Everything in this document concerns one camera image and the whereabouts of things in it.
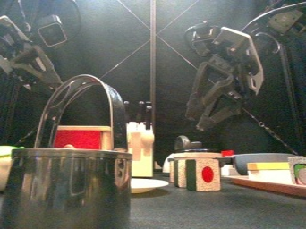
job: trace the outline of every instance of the stainless steel pot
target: stainless steel pot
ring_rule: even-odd
[[[128,150],[125,105],[120,94],[97,77],[71,78],[46,105],[35,148],[13,152],[2,229],[130,228],[132,154],[53,148],[66,106],[97,84],[109,94],[114,148]]]

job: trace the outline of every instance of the dark table surface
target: dark table surface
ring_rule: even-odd
[[[162,173],[154,179],[169,180]],[[221,191],[169,186],[132,195],[132,229],[306,228],[306,199],[261,191],[222,178]]]

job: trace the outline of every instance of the dark wall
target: dark wall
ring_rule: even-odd
[[[70,1],[54,1],[53,11],[62,17],[70,41],[57,48],[45,47],[46,52],[63,80],[82,73],[93,74],[117,89],[124,100],[132,102],[132,117],[136,117],[138,101],[154,102],[154,155],[158,162],[162,163],[173,152],[178,135],[188,135],[190,140],[204,141],[206,148],[230,148],[237,153],[289,151],[267,133],[265,128],[260,127],[248,113],[230,118],[206,132],[197,131],[197,123],[186,118],[186,103],[198,65],[206,60],[188,47],[186,29],[209,21],[213,25],[241,30],[248,22],[264,12],[269,1],[79,0],[77,3],[82,14],[82,29],[78,11]],[[153,35],[156,50],[152,50]],[[154,74],[153,56],[156,56]],[[271,76],[279,74],[273,68],[268,72]],[[275,87],[279,86],[268,86],[267,91],[276,94],[279,89]],[[45,99],[39,96],[30,94],[29,91],[23,93],[27,96],[19,99],[10,143],[17,142],[37,125],[38,114],[45,103]],[[31,100],[27,106],[25,98]],[[275,110],[275,102],[269,103],[265,96],[261,96],[257,105],[252,108],[253,113],[268,121],[268,126],[277,126],[281,130],[289,128],[289,132],[295,131],[288,125],[280,125],[283,122],[272,118],[271,111]],[[291,122],[292,113],[285,116]],[[105,123],[109,123],[109,110],[104,93],[100,89],[93,89],[69,107],[63,124]]]

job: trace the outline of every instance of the wooden cutting board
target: wooden cutting board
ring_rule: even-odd
[[[230,178],[234,184],[264,190],[273,191],[281,194],[306,197],[306,186],[299,184],[285,184],[276,182],[260,182],[249,180],[248,176],[234,176]]]

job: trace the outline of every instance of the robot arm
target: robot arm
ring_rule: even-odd
[[[272,38],[269,42],[276,43],[276,36],[284,39],[292,31],[297,32],[297,27],[304,28],[304,13],[299,9],[305,6],[306,3],[301,3],[263,14],[244,31],[220,29],[206,21],[188,30],[188,33],[194,32],[189,45],[198,55],[212,55],[210,60],[200,65],[188,101],[186,117],[198,120],[201,131],[238,115],[244,102],[260,93],[265,82],[260,56],[264,56],[267,47],[255,39],[267,35]]]

